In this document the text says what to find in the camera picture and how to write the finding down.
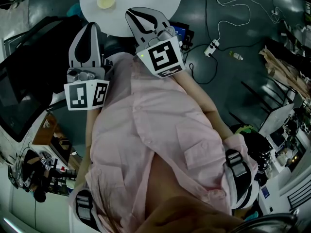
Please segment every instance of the white round table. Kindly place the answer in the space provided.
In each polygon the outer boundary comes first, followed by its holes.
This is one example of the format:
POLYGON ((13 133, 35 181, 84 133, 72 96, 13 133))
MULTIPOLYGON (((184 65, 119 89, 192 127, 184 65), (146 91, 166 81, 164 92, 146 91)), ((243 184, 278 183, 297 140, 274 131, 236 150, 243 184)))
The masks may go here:
POLYGON ((97 0, 80 0, 82 13, 88 22, 96 22, 102 32, 119 37, 133 36, 125 12, 133 7, 146 7, 161 11, 167 19, 175 14, 181 0, 115 0, 109 9, 100 9, 97 0))

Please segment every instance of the small bottle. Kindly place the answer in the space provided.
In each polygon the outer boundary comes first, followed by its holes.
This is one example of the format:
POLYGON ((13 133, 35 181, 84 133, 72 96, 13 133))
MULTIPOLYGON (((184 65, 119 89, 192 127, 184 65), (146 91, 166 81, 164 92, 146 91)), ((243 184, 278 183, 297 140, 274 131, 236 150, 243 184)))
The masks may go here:
POLYGON ((236 58, 237 60, 243 60, 243 57, 240 56, 238 53, 230 51, 230 56, 232 56, 233 58, 236 58))

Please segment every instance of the green object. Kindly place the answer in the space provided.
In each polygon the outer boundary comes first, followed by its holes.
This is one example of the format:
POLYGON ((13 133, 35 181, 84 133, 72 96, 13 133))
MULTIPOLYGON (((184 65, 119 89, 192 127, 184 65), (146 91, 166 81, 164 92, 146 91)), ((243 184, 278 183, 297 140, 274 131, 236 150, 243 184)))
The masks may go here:
POLYGON ((73 181, 73 180, 66 180, 66 186, 73 190, 74 189, 74 184, 76 183, 76 181, 73 181))
POLYGON ((257 132, 252 125, 244 125, 238 128, 238 130, 235 131, 234 134, 240 134, 241 132, 251 133, 252 131, 257 132))
POLYGON ((243 57, 240 56, 240 55, 239 55, 238 53, 236 53, 236 52, 230 51, 230 52, 229 52, 229 55, 230 55, 231 57, 237 59, 237 60, 243 60, 243 57))
POLYGON ((258 218, 259 217, 259 214, 257 211, 255 211, 252 215, 248 216, 244 221, 250 221, 252 219, 255 219, 255 218, 258 218))
POLYGON ((309 15, 308 13, 305 13, 305 21, 308 23, 308 25, 311 24, 311 15, 309 15))

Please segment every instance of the dark floor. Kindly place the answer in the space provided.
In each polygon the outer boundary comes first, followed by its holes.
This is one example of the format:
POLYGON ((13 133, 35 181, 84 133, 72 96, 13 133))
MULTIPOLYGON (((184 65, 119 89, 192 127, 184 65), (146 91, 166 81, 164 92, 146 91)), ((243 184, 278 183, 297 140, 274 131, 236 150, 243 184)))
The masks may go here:
MULTIPOLYGON (((272 0, 255 0, 261 3, 268 12, 273 10, 272 0)), ((68 9, 79 0, 30 0, 29 1, 29 24, 34 26, 45 16, 65 16, 68 9)), ((229 24, 221 24, 220 48, 251 45, 263 37, 271 37, 279 40, 281 24, 273 24, 267 14, 259 5, 250 0, 241 0, 251 9, 251 21, 248 25, 234 27, 229 24)), ((303 24, 304 0, 274 0, 276 6, 284 12, 286 21, 294 27, 296 24, 303 24)), ((207 22, 209 33, 212 39, 218 38, 217 24, 219 20, 228 20, 241 24, 248 20, 246 7, 224 8, 215 0, 207 0, 207 22)), ((172 18, 173 21, 189 24, 190 29, 195 32, 193 44, 209 43, 205 27, 205 0, 181 0, 180 6, 172 18)), ((243 61, 238 61, 229 56, 229 50, 216 51, 214 57, 218 60, 218 72, 216 78, 208 85, 202 85, 204 90, 216 103, 218 110, 228 125, 236 124, 229 111, 236 114, 245 123, 259 127, 267 114, 261 109, 261 105, 251 93, 241 84, 244 81, 254 90, 265 96, 264 86, 268 83, 265 61, 258 54, 264 46, 264 41, 252 48, 236 48, 233 51, 241 54, 243 61)), ((189 63, 194 64, 195 77, 200 82, 210 80, 215 72, 215 61, 205 57, 203 51, 206 47, 199 47, 189 53, 189 63)), ((276 104, 266 97, 272 107, 276 104)), ((68 112, 66 108, 54 112, 64 132, 78 145, 78 152, 83 153, 85 133, 85 112, 68 112)))

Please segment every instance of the small white cup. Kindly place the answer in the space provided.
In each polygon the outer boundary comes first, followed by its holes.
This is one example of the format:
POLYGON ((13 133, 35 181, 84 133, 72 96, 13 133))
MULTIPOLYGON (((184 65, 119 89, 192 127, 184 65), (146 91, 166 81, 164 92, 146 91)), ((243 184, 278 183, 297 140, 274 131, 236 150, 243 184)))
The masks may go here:
POLYGON ((101 9, 108 9, 111 6, 113 6, 115 3, 115 0, 97 0, 97 6, 101 9))

